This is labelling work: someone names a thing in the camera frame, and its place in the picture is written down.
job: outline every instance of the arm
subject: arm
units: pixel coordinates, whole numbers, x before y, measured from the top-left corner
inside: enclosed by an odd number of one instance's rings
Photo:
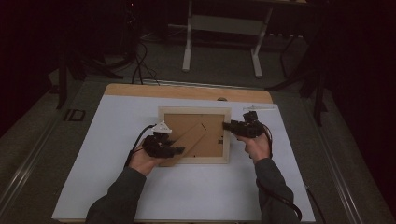
[[[151,158],[138,146],[128,167],[125,167],[107,191],[88,211],[85,223],[133,223],[137,203],[146,182],[146,176],[164,159]]]
[[[257,138],[236,136],[246,144],[245,151],[253,159],[256,176],[260,184],[273,193],[293,202],[293,192],[286,186],[285,179],[270,158],[271,148],[265,134]],[[270,197],[259,190],[260,209],[262,210],[262,223],[299,223],[293,209],[281,201]]]
[[[107,191],[90,208],[86,223],[132,223],[146,177],[125,167]]]

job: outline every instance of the person's right hand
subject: person's right hand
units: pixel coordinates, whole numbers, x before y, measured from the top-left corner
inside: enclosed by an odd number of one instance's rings
[[[246,144],[245,151],[248,153],[250,158],[253,159],[254,164],[264,158],[270,158],[271,149],[265,133],[256,138],[246,138],[239,135],[235,135],[235,137]]]

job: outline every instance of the person's left hand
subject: person's left hand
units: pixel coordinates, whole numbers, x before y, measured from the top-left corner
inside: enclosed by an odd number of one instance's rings
[[[128,166],[135,169],[142,175],[149,175],[155,166],[163,161],[166,161],[167,159],[150,157],[142,147],[144,141],[145,140],[143,139],[139,146],[134,149],[134,154],[132,155]]]

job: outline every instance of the table leg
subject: table leg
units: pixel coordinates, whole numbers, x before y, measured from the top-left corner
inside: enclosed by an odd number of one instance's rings
[[[183,72],[190,71],[190,60],[191,60],[191,9],[192,9],[192,0],[189,1],[189,17],[187,18],[187,43],[186,49],[184,50],[184,59],[183,59]]]
[[[260,66],[259,51],[260,47],[262,46],[262,40],[264,39],[265,31],[267,30],[268,22],[270,21],[272,11],[273,9],[271,7],[268,8],[267,15],[265,16],[265,21],[262,23],[262,28],[259,34],[259,40],[256,44],[256,48],[251,50],[251,60],[253,61],[254,74],[256,78],[262,78],[262,67]]]

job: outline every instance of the white board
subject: white board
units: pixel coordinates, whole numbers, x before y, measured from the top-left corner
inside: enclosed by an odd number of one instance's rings
[[[105,95],[99,104],[52,218],[85,218],[90,206],[119,176],[140,132],[158,122],[158,106],[230,107],[231,119],[243,120],[247,112],[243,108],[252,105],[274,107],[257,112],[273,135],[273,159],[294,192],[303,221],[315,221],[277,105],[111,95]],[[232,137],[228,164],[154,168],[141,194],[135,220],[260,220],[255,179],[244,144]]]

